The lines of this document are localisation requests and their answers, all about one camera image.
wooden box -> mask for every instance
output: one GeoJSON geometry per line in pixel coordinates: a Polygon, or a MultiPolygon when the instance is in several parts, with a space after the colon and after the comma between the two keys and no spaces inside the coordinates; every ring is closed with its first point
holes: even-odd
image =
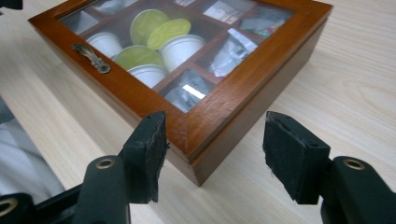
{"type": "MultiPolygon", "coordinates": [[[[134,127],[147,114],[165,111],[171,143],[167,159],[198,186],[304,66],[332,9],[310,0],[123,2],[116,6],[109,5],[110,1],[69,0],[29,21],[76,74],[134,127]],[[156,22],[153,17],[137,19],[152,9],[167,16],[158,19],[161,22],[155,29],[150,27],[156,22]],[[180,19],[190,28],[163,28],[180,19]],[[101,74],[87,57],[72,49],[75,43],[94,45],[89,37],[102,33],[115,35],[121,49],[153,49],[162,57],[162,67],[167,65],[165,60],[176,57],[166,57],[162,50],[171,37],[198,35],[205,43],[149,87],[118,61],[121,53],[113,56],[103,46],[94,49],[111,66],[108,73],[101,74]],[[186,85],[192,91],[183,89],[186,85]]],[[[141,61],[146,54],[137,55],[127,63],[141,61]]]]}

light wood grain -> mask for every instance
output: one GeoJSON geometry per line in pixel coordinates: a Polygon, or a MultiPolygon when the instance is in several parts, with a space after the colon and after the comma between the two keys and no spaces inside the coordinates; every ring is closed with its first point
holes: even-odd
{"type": "MultiPolygon", "coordinates": [[[[326,0],[332,15],[311,60],[271,105],[332,147],[369,162],[396,191],[396,3],[326,0]]],[[[133,130],[50,50],[27,20],[62,3],[1,8],[0,94],[67,188],[133,130]]],[[[200,187],[166,162],[160,201],[131,205],[135,223],[320,223],[293,202],[262,152],[264,117],[200,187]]]]}

wooden table surface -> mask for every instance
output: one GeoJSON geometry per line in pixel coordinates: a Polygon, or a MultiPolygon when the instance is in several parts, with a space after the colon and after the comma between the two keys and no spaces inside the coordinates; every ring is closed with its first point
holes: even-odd
{"type": "MultiPolygon", "coordinates": [[[[396,191],[396,2],[324,0],[332,15],[310,61],[269,108],[332,147],[331,159],[367,161],[396,191]]],[[[57,57],[28,19],[62,0],[1,8],[0,94],[64,186],[93,159],[117,154],[133,131],[57,57]]],[[[262,116],[200,187],[171,163],[160,201],[131,205],[134,223],[321,223],[298,205],[262,152],[262,116]]]]}

wooden frame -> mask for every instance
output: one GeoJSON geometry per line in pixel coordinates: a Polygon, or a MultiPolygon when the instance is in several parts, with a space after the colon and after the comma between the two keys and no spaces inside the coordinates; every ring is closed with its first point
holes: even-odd
{"type": "MultiPolygon", "coordinates": [[[[196,0],[183,8],[190,10],[200,2],[209,1],[196,0]]],[[[60,23],[59,19],[90,2],[92,0],[69,0],[29,21],[60,52],[59,55],[66,58],[71,67],[77,68],[76,73],[90,85],[93,84],[92,88],[134,127],[147,114],[165,111],[167,135],[171,143],[168,160],[197,185],[205,182],[303,67],[332,9],[329,5],[309,0],[257,1],[286,8],[293,15],[260,43],[230,75],[223,80],[211,78],[217,84],[216,87],[188,113],[183,113],[157,91],[169,84],[184,67],[178,68],[162,84],[149,89],[102,53],[95,52],[112,66],[110,73],[105,75],[99,74],[87,58],[72,50],[74,43],[87,43],[60,23]]],[[[156,3],[154,0],[140,2],[156,3]]],[[[158,2],[163,2],[166,7],[179,7],[169,0],[158,2]]],[[[224,26],[218,21],[213,21],[213,24],[224,26]]],[[[216,46],[214,42],[207,45],[208,49],[216,46]]],[[[196,63],[190,63],[189,67],[202,69],[196,63]]]]}

box side panel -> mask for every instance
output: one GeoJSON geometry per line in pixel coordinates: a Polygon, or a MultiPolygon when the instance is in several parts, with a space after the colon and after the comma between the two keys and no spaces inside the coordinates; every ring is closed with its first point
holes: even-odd
{"type": "Polygon", "coordinates": [[[325,23],[323,22],[319,26],[299,50],[280,68],[277,74],[250,100],[243,110],[238,113],[196,161],[192,163],[194,174],[184,173],[184,175],[189,179],[193,179],[193,182],[198,184],[198,186],[201,186],[210,177],[248,130],[250,130],[257,119],[260,118],[275,98],[286,88],[300,69],[303,68],[311,56],[315,45],[318,43],[325,23]]]}

